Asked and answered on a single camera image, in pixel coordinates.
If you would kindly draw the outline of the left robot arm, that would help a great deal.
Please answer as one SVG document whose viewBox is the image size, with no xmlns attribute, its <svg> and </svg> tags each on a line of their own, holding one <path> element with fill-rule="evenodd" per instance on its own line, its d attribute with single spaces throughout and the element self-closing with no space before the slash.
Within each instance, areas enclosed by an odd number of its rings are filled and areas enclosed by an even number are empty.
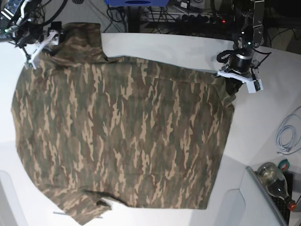
<svg viewBox="0 0 301 226">
<path fill-rule="evenodd" d="M 254 55 L 263 39 L 264 5 L 263 0 L 232 2 L 236 28 L 232 34 L 233 49 L 225 50 L 216 57 L 223 64 L 217 75 L 245 84 L 249 93 L 263 89 L 261 79 L 254 72 L 260 64 Z"/>
</svg>

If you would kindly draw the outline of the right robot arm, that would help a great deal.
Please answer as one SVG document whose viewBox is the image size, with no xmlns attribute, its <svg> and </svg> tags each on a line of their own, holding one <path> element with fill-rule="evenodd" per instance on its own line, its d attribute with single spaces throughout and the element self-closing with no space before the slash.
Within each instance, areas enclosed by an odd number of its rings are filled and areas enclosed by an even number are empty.
<svg viewBox="0 0 301 226">
<path fill-rule="evenodd" d="M 67 5 L 64 0 L 48 20 L 44 7 L 50 2 L 40 0 L 2 0 L 0 2 L 0 41 L 13 44 L 24 55 L 26 68 L 37 69 L 40 52 L 58 45 L 63 35 L 62 23 L 56 22 Z"/>
</svg>

